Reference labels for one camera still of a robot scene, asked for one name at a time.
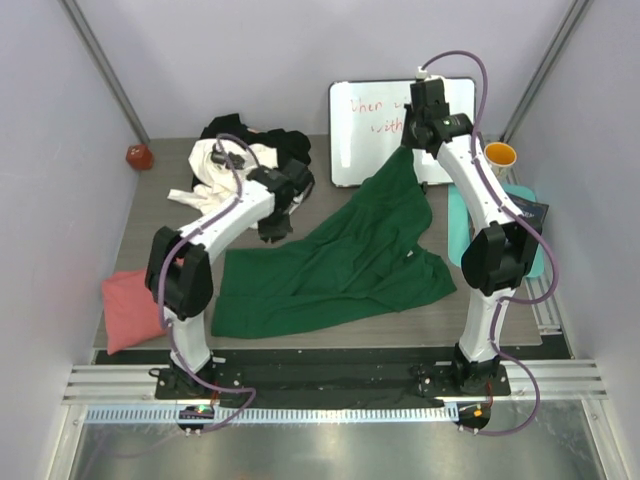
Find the white dry-erase board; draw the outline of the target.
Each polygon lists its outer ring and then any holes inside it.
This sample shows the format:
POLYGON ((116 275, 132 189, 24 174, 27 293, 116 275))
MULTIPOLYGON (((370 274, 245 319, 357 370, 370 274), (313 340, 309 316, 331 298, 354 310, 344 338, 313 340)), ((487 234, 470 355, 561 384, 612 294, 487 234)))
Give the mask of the white dry-erase board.
MULTIPOLYGON (((340 81, 329 88, 331 181, 337 187, 362 184, 373 176, 401 143, 404 105, 413 80, 340 81)), ((476 86, 469 77, 444 78, 451 113, 473 122, 476 86)), ((428 185, 449 184, 445 170, 424 151, 414 151, 418 179, 428 185)))

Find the white t-shirt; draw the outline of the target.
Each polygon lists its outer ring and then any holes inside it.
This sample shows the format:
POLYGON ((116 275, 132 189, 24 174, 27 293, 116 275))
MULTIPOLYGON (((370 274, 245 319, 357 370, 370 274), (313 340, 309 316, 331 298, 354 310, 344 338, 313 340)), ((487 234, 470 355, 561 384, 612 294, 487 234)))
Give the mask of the white t-shirt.
MULTIPOLYGON (((239 178, 244 182, 248 173, 259 165, 237 143, 230 140, 222 140, 221 143, 234 160, 239 178)), ((280 153, 278 149, 260 143, 249 146, 257 155, 260 165, 269 168, 278 166, 277 153, 280 153)), ((217 210, 236 193, 235 177, 226 166, 225 158, 221 155, 216 140, 198 140, 191 150, 188 163, 195 178, 195 185, 192 186, 191 191, 171 189, 167 195, 168 200, 187 205, 199 210, 202 215, 206 215, 217 210)), ((313 180, 309 179, 304 188, 296 187, 297 196, 294 197, 294 206, 291 207, 291 212, 295 211, 298 205, 310 194, 312 185, 313 180)))

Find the green t-shirt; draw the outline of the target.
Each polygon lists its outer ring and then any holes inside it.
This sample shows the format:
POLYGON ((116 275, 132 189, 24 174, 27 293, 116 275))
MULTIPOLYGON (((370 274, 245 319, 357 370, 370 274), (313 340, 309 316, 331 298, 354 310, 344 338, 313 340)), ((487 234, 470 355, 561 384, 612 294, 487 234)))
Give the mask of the green t-shirt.
POLYGON ((212 335, 306 333, 440 301, 456 286, 446 262, 419 244, 432 220, 413 152, 399 147, 306 237, 226 251, 212 335))

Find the white mug orange inside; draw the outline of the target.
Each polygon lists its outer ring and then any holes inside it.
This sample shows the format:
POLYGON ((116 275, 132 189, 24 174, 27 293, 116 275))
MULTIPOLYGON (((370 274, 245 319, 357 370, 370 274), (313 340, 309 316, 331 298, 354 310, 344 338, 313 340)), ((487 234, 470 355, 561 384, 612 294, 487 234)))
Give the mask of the white mug orange inside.
POLYGON ((496 178, 500 182, 505 182, 517 161, 516 150, 503 142, 491 142, 484 147, 483 153, 496 178))

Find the Nineteen Eighty-Four book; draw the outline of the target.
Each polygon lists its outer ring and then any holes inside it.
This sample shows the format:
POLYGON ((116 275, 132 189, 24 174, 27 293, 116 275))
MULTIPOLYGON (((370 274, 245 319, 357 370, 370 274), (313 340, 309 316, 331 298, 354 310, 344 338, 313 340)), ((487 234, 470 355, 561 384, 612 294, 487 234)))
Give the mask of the Nineteen Eighty-Four book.
POLYGON ((549 206, 518 195, 509 195, 511 201, 521 210, 522 216, 532 225, 542 227, 548 214, 549 206))

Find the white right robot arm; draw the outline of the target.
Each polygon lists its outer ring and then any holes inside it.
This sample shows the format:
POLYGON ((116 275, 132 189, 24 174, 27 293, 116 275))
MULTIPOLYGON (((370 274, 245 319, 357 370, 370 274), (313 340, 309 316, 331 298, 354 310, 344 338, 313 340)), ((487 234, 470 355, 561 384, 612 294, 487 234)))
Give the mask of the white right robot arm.
POLYGON ((478 149, 473 124, 452 114, 441 78, 418 78, 405 105, 402 144, 430 154, 446 171, 466 205, 474 236, 461 258, 471 290, 466 326, 456 346, 451 380, 472 395, 488 381, 484 365, 499 357, 506 304, 529 274, 541 226, 523 218, 478 149))

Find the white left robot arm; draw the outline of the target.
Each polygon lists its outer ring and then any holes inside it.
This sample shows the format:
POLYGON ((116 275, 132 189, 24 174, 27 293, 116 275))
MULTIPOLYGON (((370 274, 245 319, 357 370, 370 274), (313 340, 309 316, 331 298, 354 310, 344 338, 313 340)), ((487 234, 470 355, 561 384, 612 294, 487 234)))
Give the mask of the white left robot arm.
POLYGON ((297 160, 281 170, 258 166, 212 212, 179 229, 162 227, 155 233, 145 286, 162 326, 170 330, 172 362, 182 369, 177 383, 190 398, 205 397, 213 385, 204 313, 214 294, 215 260, 251 226, 266 243, 284 239, 292 232, 292 210, 314 184, 308 166, 297 160))

